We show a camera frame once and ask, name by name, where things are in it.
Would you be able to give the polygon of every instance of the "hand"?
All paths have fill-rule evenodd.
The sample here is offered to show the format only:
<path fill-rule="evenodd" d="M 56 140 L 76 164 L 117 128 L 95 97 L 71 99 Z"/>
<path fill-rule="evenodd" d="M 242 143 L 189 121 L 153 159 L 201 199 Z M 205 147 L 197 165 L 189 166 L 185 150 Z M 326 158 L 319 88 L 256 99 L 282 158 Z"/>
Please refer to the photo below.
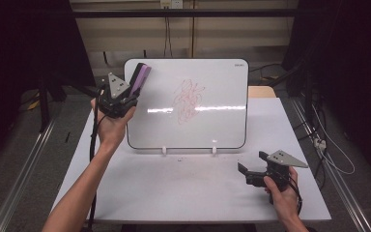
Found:
<path fill-rule="evenodd" d="M 298 183 L 298 173 L 293 167 L 289 167 L 291 179 Z M 264 182 L 267 185 L 266 192 L 272 194 L 273 207 L 276 210 L 279 221 L 284 224 L 288 231 L 307 231 L 298 216 L 298 196 L 291 187 L 287 187 L 284 191 L 279 191 L 278 186 L 271 177 L 264 177 Z"/>
<path fill-rule="evenodd" d="M 92 108 L 95 110 L 95 100 L 91 101 Z M 114 153 L 120 143 L 123 141 L 126 133 L 126 124 L 134 114 L 135 107 L 132 107 L 123 118 L 104 117 L 104 114 L 98 110 L 98 123 L 101 120 L 98 128 L 100 146 L 107 153 Z"/>

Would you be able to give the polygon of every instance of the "person's left arm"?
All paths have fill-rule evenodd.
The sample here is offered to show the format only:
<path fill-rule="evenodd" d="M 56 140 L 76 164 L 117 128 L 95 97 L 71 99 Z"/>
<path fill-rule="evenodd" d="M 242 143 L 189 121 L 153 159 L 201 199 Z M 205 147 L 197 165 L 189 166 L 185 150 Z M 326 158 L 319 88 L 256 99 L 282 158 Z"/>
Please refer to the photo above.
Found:
<path fill-rule="evenodd" d="M 124 118 L 105 117 L 99 126 L 100 147 L 96 155 L 49 215 L 43 231 L 80 231 L 89 213 L 101 178 L 122 142 L 133 107 Z M 98 121 L 103 117 L 99 112 Z"/>

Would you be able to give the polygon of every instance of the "horizontal black bar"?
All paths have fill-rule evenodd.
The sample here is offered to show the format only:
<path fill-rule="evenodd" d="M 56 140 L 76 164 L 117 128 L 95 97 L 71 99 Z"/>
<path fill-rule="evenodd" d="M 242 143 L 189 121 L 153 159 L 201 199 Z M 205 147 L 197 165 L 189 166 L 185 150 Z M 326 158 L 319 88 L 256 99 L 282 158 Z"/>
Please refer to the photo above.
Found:
<path fill-rule="evenodd" d="M 76 10 L 73 12 L 23 10 L 29 16 L 74 16 L 75 18 L 96 17 L 286 17 L 317 16 L 327 13 L 326 9 L 256 9 L 256 10 Z"/>

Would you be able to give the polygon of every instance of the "electrical outlet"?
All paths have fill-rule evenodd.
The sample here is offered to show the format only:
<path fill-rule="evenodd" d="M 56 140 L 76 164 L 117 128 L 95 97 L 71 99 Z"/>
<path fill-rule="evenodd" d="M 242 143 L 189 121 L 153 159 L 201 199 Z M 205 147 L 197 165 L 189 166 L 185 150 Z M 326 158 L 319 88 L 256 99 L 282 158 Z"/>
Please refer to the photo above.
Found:
<path fill-rule="evenodd" d="M 171 0 L 171 9 L 182 9 L 183 0 Z"/>
<path fill-rule="evenodd" d="M 171 0 L 160 0 L 160 6 L 162 9 L 171 9 Z"/>

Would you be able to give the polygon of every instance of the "small whiteboard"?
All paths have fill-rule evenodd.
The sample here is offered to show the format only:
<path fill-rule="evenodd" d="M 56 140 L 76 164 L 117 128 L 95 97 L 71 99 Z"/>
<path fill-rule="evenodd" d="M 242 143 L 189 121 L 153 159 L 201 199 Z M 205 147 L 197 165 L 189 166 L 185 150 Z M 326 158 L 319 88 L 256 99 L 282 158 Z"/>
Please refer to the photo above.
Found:
<path fill-rule="evenodd" d="M 243 59 L 131 59 L 152 70 L 128 122 L 134 149 L 241 148 L 245 143 L 248 64 Z"/>

